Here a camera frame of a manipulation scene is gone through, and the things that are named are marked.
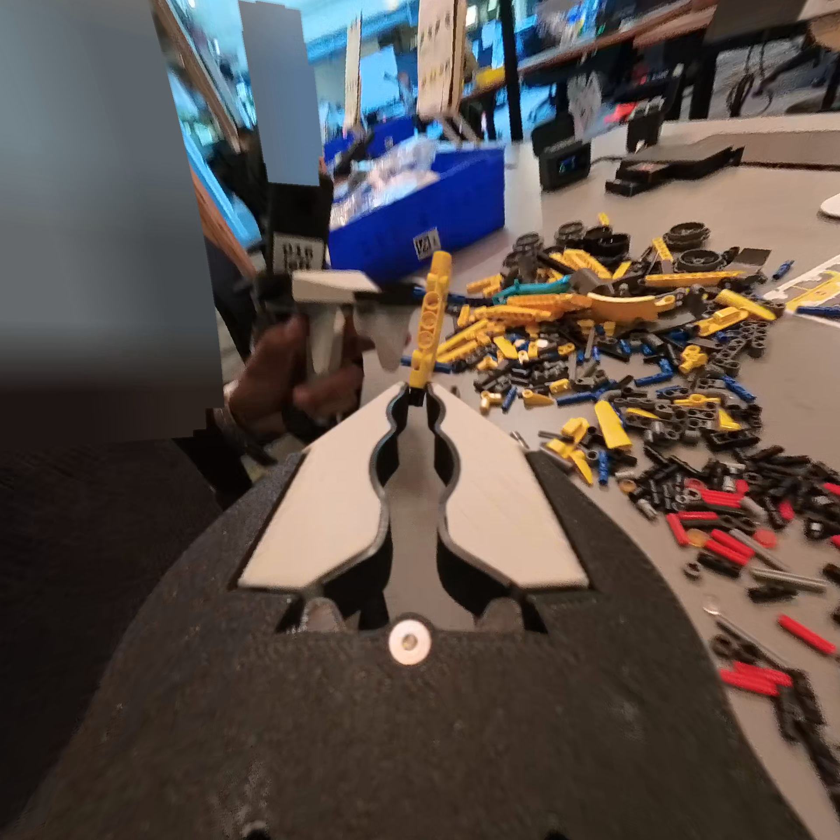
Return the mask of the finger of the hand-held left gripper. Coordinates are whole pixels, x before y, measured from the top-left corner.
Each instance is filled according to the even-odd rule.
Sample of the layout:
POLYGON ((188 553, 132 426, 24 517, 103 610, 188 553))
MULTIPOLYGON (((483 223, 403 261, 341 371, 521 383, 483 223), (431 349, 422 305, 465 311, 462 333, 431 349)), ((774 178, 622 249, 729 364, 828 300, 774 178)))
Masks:
POLYGON ((382 305, 414 307, 426 290, 397 282, 379 286, 360 270, 296 270, 291 274, 291 296, 298 304, 382 305))

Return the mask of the blue storage bin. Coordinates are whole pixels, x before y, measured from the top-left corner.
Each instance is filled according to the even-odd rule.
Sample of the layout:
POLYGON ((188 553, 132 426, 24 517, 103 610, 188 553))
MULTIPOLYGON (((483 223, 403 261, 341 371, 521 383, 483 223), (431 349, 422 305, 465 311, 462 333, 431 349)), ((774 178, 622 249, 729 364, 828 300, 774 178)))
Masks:
POLYGON ((358 270, 385 287, 417 273, 436 251, 454 253, 505 225, 502 148, 447 150, 432 180, 363 210, 329 235, 329 264, 358 270))

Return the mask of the person's left hand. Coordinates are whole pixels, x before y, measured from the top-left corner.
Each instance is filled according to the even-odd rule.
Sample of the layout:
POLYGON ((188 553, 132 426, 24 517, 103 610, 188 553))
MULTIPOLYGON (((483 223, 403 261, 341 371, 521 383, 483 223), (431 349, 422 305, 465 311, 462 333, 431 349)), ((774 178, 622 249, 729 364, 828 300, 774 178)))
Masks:
POLYGON ((326 422, 352 412, 360 403, 363 356, 373 350, 373 342, 358 335, 354 326, 345 327, 339 369, 311 380, 308 338, 308 320, 301 315, 270 327, 227 399, 236 423, 261 442, 289 432, 283 411, 294 408, 314 421, 326 422))

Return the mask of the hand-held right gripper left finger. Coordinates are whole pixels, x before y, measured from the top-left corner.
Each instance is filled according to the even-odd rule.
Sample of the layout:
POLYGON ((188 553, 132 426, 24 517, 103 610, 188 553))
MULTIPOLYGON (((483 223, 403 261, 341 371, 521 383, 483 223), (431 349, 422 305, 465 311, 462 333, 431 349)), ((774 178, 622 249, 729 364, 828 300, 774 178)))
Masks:
POLYGON ((406 416, 407 385, 398 383, 303 451, 238 587, 303 592, 375 555, 390 528, 385 488, 406 416))

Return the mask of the pile of black red pins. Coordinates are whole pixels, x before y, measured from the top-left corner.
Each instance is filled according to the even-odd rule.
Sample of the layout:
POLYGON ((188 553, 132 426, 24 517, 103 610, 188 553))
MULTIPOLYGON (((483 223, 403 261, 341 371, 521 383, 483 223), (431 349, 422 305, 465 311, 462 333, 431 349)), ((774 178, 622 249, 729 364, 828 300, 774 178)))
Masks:
MULTIPOLYGON (((778 538, 799 523, 809 543, 838 550, 838 470, 781 446, 740 454, 730 463, 713 458, 701 469, 649 450, 650 467, 613 473, 627 500, 647 520, 662 518, 677 546, 692 552, 684 576, 704 573, 745 585, 755 606, 792 604, 805 594, 838 587, 838 563, 816 574, 793 570, 778 554, 778 538)), ((769 700, 783 740, 800 744, 831 795, 838 797, 838 745, 812 679, 770 646, 709 606, 718 632, 709 646, 721 683, 769 700)))

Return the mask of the yellow wing piece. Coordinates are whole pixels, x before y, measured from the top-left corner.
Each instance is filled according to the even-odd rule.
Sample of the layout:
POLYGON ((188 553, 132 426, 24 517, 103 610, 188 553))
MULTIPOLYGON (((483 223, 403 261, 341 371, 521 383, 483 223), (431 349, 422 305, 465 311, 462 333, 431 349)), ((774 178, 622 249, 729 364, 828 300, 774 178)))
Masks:
POLYGON ((561 458, 571 462, 578 452, 582 439, 589 433, 591 424, 584 417, 573 417, 566 421, 558 436, 546 439, 542 446, 561 458))

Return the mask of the dark grey desk divider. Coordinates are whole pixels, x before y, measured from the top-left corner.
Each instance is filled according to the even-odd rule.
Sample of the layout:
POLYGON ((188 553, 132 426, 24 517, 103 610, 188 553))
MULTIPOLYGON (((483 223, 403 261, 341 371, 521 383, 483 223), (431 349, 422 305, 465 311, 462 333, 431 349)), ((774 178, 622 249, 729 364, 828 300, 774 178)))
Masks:
POLYGON ((838 1, 719 1, 703 42, 716 45, 838 12, 838 1))

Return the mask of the yellow black sticker sheet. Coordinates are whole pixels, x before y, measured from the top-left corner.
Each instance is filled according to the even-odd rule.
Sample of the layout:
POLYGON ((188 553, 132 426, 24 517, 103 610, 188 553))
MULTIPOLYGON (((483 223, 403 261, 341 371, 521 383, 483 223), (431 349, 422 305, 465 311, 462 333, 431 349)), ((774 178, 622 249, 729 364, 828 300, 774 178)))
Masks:
POLYGON ((838 320, 839 255, 784 280, 766 292, 763 300, 781 305, 792 314, 838 320))

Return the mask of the white sign board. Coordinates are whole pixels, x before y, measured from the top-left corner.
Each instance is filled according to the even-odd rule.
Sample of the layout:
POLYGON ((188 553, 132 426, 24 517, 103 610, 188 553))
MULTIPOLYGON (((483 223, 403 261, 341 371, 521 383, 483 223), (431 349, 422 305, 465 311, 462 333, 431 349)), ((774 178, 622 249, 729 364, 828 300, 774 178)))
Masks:
POLYGON ((454 117, 464 88, 466 1, 421 1, 416 28, 416 113, 454 117))
POLYGON ((348 134, 361 126, 362 16, 354 18, 346 30, 343 131, 348 134))

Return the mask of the yellow brick assembly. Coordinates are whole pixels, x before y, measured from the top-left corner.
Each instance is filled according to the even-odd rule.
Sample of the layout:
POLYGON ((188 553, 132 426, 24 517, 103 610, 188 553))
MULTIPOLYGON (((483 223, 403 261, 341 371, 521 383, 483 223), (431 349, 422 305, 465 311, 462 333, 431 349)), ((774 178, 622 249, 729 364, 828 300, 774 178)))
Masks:
POLYGON ((451 278, 451 255, 443 250, 436 251, 426 278, 426 290, 417 325, 416 348, 411 357, 408 386, 427 388, 433 375, 451 278))

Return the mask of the background wooden desk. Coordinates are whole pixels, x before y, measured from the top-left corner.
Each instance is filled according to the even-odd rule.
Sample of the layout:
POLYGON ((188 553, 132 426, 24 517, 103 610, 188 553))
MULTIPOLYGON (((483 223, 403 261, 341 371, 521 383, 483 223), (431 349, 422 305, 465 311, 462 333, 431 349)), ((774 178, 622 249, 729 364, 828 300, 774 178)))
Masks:
POLYGON ((568 44, 557 45, 526 58, 519 64, 520 79, 533 73, 565 67, 592 56, 599 50, 629 43, 643 47, 665 39, 666 36, 683 35, 694 23, 701 28, 708 26, 717 2, 673 2, 654 11, 630 18, 618 30, 593 38, 577 38, 568 44))

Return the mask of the clear plastic bag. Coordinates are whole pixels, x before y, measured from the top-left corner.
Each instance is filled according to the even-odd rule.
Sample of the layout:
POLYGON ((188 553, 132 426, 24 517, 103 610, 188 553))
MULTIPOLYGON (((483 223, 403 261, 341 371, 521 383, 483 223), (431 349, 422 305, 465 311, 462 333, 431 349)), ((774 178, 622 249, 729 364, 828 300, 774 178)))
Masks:
POLYGON ((417 135, 374 161, 352 163, 333 196, 330 228, 336 229, 435 183, 438 142, 417 135))

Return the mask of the pile of mixed toy bricks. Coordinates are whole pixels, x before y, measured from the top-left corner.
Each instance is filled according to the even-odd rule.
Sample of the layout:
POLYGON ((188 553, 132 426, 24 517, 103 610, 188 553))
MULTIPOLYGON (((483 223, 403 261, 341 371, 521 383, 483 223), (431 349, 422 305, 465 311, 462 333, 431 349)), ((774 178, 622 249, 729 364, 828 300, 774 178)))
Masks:
POLYGON ((649 450, 759 447, 763 409, 739 377, 784 312, 755 295, 769 250, 709 249, 709 227, 688 222, 633 259, 630 237, 598 219, 552 244, 524 234, 499 273, 449 293, 434 373, 473 373, 483 414, 583 411, 579 449, 601 487, 634 471, 635 444, 650 464, 649 450))

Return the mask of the black pole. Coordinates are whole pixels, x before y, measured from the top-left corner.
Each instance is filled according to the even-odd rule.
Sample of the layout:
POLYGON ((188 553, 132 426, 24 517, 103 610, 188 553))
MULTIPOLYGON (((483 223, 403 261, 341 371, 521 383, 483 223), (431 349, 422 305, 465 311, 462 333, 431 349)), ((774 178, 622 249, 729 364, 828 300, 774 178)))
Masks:
POLYGON ((512 1, 499 1, 499 20, 503 50, 503 68, 507 92, 510 138, 513 143, 523 141, 520 81, 515 19, 512 1))

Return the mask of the small black device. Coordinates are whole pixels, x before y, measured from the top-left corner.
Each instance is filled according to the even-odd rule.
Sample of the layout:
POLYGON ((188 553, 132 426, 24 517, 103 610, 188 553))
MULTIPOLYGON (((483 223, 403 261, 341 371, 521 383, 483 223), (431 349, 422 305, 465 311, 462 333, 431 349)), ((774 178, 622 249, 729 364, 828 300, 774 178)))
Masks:
POLYGON ((626 152, 638 151, 658 143, 665 120, 665 100, 661 97, 638 103, 626 121, 626 152))

